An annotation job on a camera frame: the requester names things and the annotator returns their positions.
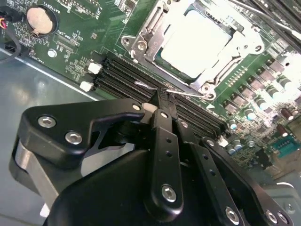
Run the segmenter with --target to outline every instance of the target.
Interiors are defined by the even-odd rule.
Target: cable
[[[228,0],[228,1],[230,1],[230,2],[232,2],[232,3],[234,3],[234,4],[238,5],[238,6],[240,6],[242,8],[248,9],[248,10],[250,10],[251,12],[255,13],[258,16],[262,16],[262,17],[270,20],[273,24],[275,24],[276,26],[278,26],[280,29],[285,30],[285,31],[291,33],[293,36],[295,36],[296,38],[298,38],[298,39],[301,40],[301,34],[299,32],[291,29],[288,26],[285,26],[282,23],[277,22],[274,18],[270,17],[269,15],[265,14],[264,12],[262,12],[260,10],[257,10],[255,8],[253,8],[253,7],[251,7],[251,6],[247,5],[247,4],[244,4],[244,3],[240,2],[240,1],[237,1],[237,0]]]
[[[11,61],[15,57],[17,57],[21,53],[21,50],[22,50],[21,45],[20,45],[17,37],[15,36],[14,32],[12,32],[9,28],[3,29],[3,30],[5,31],[6,35],[8,35],[12,39],[12,41],[15,43],[16,50],[12,55],[8,56],[7,58],[0,59],[0,64],[4,64],[4,63]]]

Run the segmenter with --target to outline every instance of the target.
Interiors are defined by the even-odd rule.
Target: metal sheet
[[[44,205],[42,198],[14,181],[8,171],[22,112],[37,105],[96,99],[84,96],[77,88],[71,88],[71,83],[50,70],[43,71],[42,65],[31,60],[28,62],[33,67],[17,60],[0,65],[0,225],[6,226],[27,225],[25,222],[42,225],[44,221],[39,215]]]

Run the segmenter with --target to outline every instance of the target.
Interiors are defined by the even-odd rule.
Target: silver screw
[[[56,125],[56,121],[50,116],[41,116],[38,118],[38,124],[44,128],[52,128]]]
[[[168,185],[164,185],[162,187],[162,195],[169,202],[175,202],[175,200],[177,199],[177,195],[174,189],[172,189],[171,186]]]
[[[140,44],[138,45],[138,49],[144,50],[144,45],[143,45],[142,43],[140,43]]]
[[[212,140],[207,140],[208,144],[211,146],[211,147],[214,147],[214,143]]]
[[[188,124],[184,121],[181,122],[182,126],[184,126],[185,128],[188,128]]]
[[[129,39],[124,39],[123,40],[123,44],[125,44],[126,46],[128,46],[130,44],[130,40]]]
[[[78,145],[83,141],[83,138],[77,132],[66,133],[65,139],[66,139],[66,141],[68,141],[70,144],[73,144],[73,145]]]
[[[267,210],[267,211],[265,212],[265,215],[266,215],[266,216],[268,217],[268,219],[269,219],[271,222],[273,222],[274,224],[277,224],[277,223],[278,223],[277,218],[275,217],[275,215],[274,215],[271,211]]]
[[[164,112],[161,112],[161,115],[162,115],[162,117],[164,117],[164,118],[168,118],[168,115],[167,114],[165,114]]]
[[[281,212],[278,212],[277,213],[279,218],[285,223],[288,225],[288,220],[286,219],[286,217],[281,213]]]
[[[141,110],[141,107],[139,107],[138,105],[133,105],[133,108],[137,111]]]
[[[226,210],[226,216],[227,218],[234,224],[239,225],[239,217],[236,212],[230,207],[227,206]]]

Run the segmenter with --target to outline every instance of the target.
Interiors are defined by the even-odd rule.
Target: motherboard
[[[275,2],[246,1],[284,24],[293,11],[289,25],[300,29],[300,3]],[[6,7],[24,16],[7,22],[24,52],[84,91],[141,103],[153,91],[135,81],[179,91],[179,117],[199,137],[216,136],[240,166],[261,165],[273,178],[301,170],[301,43],[269,20],[227,0],[7,0]],[[0,40],[14,49],[3,30]]]

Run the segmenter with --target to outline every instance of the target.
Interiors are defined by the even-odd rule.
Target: black metal arm
[[[211,137],[198,144],[176,100],[131,99],[33,107],[21,118],[10,171],[51,208],[46,226],[292,226],[289,216]],[[82,177],[101,148],[134,151]]]

